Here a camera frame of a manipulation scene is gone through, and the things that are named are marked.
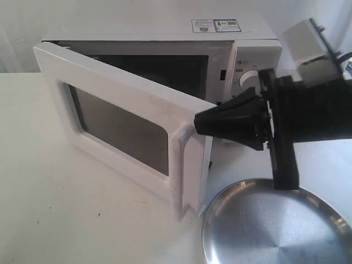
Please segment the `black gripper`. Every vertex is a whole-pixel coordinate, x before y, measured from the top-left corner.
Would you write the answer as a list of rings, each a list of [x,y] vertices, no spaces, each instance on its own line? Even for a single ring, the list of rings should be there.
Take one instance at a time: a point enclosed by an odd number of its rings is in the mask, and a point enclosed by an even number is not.
[[[351,80],[338,77],[308,87],[290,75],[279,78],[272,69],[261,70],[258,77],[272,113],[272,137],[266,120],[204,119],[262,99],[254,87],[195,114],[196,132],[234,141],[256,151],[263,151],[264,143],[269,141],[274,189],[298,190],[295,143],[351,139]]]

